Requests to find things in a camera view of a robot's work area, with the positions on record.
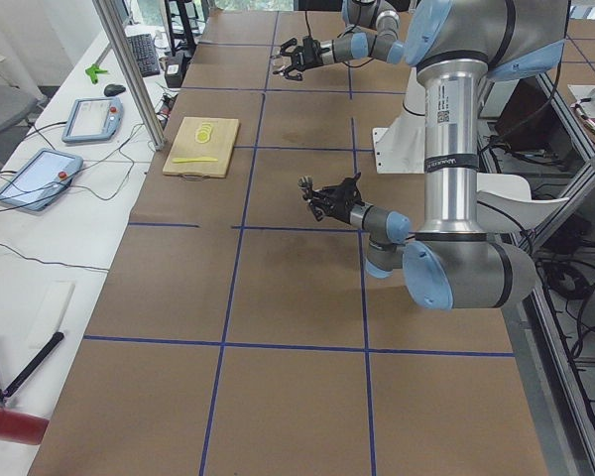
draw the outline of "red cylinder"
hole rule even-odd
[[[40,444],[49,421],[0,407],[0,439],[24,444]]]

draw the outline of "black keyboard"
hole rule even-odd
[[[157,49],[150,34],[128,37],[128,43],[143,77],[161,73]]]

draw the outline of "green object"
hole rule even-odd
[[[97,74],[103,74],[103,73],[107,73],[108,70],[107,69],[101,69],[96,63],[94,63],[91,67],[86,69],[86,74],[88,74],[88,76],[90,76],[90,81],[93,84],[96,84],[97,82],[99,82],[99,78],[97,77]]]

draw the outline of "computer mouse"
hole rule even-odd
[[[122,84],[108,84],[106,87],[103,88],[103,95],[106,97],[116,96],[117,94],[121,94],[126,90],[126,86]]]

